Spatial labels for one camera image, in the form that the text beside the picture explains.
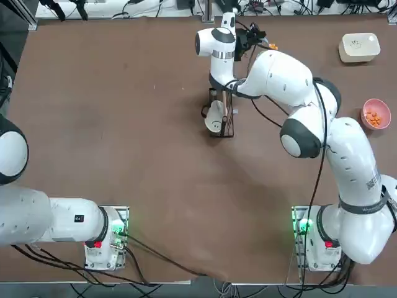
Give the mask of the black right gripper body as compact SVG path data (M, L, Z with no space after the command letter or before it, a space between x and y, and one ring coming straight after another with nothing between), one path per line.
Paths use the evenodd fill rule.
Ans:
M236 29L236 45L234 51L234 60L241 61L243 55L251 49L252 32L243 28Z

